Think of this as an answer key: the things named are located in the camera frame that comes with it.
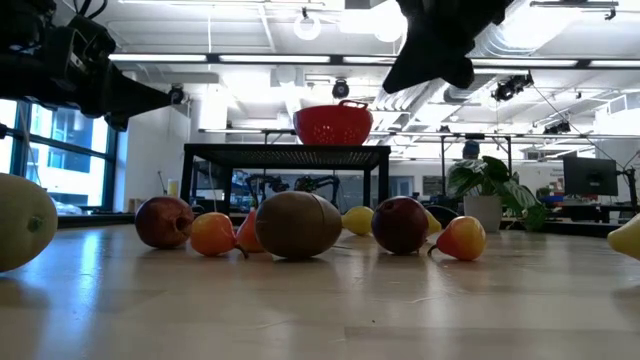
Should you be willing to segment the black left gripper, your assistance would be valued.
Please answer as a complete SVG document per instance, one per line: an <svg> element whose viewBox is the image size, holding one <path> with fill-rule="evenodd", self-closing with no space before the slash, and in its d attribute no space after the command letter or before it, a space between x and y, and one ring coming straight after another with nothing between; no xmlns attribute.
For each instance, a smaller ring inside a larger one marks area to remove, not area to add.
<svg viewBox="0 0 640 360"><path fill-rule="evenodd" d="M160 96L143 96L126 100L122 80L132 91L161 93ZM102 117L116 131L126 131L128 116L136 116L172 104L169 88L163 84L147 83L135 71L123 71L109 64L98 71L77 92L78 106L86 117Z"/></svg>

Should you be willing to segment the red plastic colander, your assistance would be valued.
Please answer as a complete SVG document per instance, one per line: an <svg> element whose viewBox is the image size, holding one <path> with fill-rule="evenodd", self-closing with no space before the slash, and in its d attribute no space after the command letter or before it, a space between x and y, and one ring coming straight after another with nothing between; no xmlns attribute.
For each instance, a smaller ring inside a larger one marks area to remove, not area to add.
<svg viewBox="0 0 640 360"><path fill-rule="evenodd" d="M342 100L301 109L293 114L293 124L304 145L359 146L369 137L373 116L366 103Z"/></svg>

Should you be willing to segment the olive green toy kiwi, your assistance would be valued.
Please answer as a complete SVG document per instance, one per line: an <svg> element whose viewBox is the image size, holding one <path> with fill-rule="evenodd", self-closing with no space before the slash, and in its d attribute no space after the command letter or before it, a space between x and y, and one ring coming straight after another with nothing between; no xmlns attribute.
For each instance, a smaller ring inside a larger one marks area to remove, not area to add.
<svg viewBox="0 0 640 360"><path fill-rule="evenodd" d="M58 215L47 191L16 175L0 173L0 273L36 258L52 241Z"/></svg>

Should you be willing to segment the brown sliceable toy kiwi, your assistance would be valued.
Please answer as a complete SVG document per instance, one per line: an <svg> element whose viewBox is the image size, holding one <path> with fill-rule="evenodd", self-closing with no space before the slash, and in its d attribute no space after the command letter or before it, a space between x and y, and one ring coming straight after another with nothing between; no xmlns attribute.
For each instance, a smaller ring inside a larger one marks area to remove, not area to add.
<svg viewBox="0 0 640 360"><path fill-rule="evenodd" d="M302 191L269 197L256 213L256 237L270 254L306 259L330 249L342 232L339 211L326 199Z"/></svg>

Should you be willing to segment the black metal rig frame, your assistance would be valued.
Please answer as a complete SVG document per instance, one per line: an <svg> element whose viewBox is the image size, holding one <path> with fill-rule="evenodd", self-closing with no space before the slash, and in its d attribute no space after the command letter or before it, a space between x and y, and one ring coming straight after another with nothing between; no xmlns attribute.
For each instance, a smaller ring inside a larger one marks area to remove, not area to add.
<svg viewBox="0 0 640 360"><path fill-rule="evenodd" d="M218 54L218 53L116 53L109 56L113 63L132 64L207 64L207 65L293 65L293 66L350 66L385 68L393 64L395 56L360 56L360 55L321 55L321 54ZM556 59L556 58L473 58L471 60L476 75L510 75L525 76L532 70L602 70L640 71L638 59ZM444 141L448 137L485 140L489 138L504 138L511 141L515 138L529 137L525 133L497 132L441 132L441 131L391 131L374 130L373 136L406 136L416 138L438 138Z"/></svg>

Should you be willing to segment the green plant in white pot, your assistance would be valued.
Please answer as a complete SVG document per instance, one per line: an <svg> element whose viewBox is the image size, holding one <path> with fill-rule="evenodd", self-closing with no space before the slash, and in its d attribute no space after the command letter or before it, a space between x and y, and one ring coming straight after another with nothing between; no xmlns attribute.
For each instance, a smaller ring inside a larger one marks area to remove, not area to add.
<svg viewBox="0 0 640 360"><path fill-rule="evenodd" d="M505 211L529 231L539 230L546 221L545 206L500 159L483 156L457 161L446 180L447 194L461 199L464 215L479 220L486 232L499 230Z"/></svg>

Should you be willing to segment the black office chair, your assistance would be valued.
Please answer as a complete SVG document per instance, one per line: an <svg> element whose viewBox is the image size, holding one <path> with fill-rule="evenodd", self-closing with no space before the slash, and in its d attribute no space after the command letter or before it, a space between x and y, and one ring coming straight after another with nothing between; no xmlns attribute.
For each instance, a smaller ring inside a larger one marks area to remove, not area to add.
<svg viewBox="0 0 640 360"><path fill-rule="evenodd" d="M457 217L460 217L460 214L451 210L448 207L440 206L440 205L429 205L426 207L426 210L431 213L431 215L441 224L442 228L446 228L449 223Z"/></svg>

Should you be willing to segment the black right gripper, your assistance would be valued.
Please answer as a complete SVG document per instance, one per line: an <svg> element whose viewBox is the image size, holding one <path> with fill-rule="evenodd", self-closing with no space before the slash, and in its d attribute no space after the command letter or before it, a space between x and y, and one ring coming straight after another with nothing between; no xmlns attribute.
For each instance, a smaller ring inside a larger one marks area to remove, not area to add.
<svg viewBox="0 0 640 360"><path fill-rule="evenodd" d="M474 70L467 54L475 38L498 25L514 0L397 0L407 20L407 39L383 89L393 94L441 78L467 88Z"/></svg>

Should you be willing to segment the black perforated metal shelf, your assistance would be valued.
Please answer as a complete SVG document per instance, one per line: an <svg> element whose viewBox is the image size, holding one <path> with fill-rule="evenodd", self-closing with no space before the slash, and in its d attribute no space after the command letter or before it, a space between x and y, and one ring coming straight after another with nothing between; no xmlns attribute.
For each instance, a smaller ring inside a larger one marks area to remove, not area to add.
<svg viewBox="0 0 640 360"><path fill-rule="evenodd" d="M371 200L371 172L378 171L378 200L389 198L388 146L328 146L269 144L204 144L184 146L179 197L190 203L195 197L194 159L199 157L222 170L223 209L230 209L232 172L235 169L353 170L364 173L363 204Z"/></svg>

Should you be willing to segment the small yellow-red toy pear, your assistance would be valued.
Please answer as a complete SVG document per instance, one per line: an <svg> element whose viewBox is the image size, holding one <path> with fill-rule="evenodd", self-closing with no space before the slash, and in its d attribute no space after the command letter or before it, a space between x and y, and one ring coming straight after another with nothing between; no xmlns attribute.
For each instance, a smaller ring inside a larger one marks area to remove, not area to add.
<svg viewBox="0 0 640 360"><path fill-rule="evenodd" d="M191 247L207 257L218 256L234 249L245 259L248 252L238 243L230 218L219 212L209 212L198 216L192 223Z"/></svg>
<svg viewBox="0 0 640 360"><path fill-rule="evenodd" d="M427 255L439 250L461 261L474 261L483 254L486 243L486 233L480 221L471 216L459 216L447 225Z"/></svg>

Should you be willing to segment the small red-orange toy fruit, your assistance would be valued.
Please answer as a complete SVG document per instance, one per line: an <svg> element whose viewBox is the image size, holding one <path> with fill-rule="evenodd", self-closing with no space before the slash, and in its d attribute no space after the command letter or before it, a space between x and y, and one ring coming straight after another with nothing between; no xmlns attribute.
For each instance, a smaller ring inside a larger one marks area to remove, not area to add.
<svg viewBox="0 0 640 360"><path fill-rule="evenodd" d="M236 233L237 243L248 253L263 253L255 231L257 210L251 209Z"/></svg>

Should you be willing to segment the dark red toy apple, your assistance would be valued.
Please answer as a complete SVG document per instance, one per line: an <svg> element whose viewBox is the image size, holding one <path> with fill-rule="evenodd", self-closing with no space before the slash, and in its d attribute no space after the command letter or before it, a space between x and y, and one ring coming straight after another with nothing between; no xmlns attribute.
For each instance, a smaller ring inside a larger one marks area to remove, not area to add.
<svg viewBox="0 0 640 360"><path fill-rule="evenodd" d="M381 202L374 211L372 234L385 250L406 255L417 252L425 243L429 221L425 208L416 200L397 196Z"/></svg>
<svg viewBox="0 0 640 360"><path fill-rule="evenodd" d="M145 201L135 215L140 240L157 249L182 246L191 236L195 217L182 199L158 196Z"/></svg>

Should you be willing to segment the black computer monitor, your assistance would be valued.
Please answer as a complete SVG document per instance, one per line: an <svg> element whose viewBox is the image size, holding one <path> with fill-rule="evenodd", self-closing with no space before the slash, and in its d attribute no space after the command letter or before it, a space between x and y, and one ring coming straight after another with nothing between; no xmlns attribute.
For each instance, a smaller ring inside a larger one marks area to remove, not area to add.
<svg viewBox="0 0 640 360"><path fill-rule="evenodd" d="M618 195L614 160L564 157L563 172L567 195Z"/></svg>

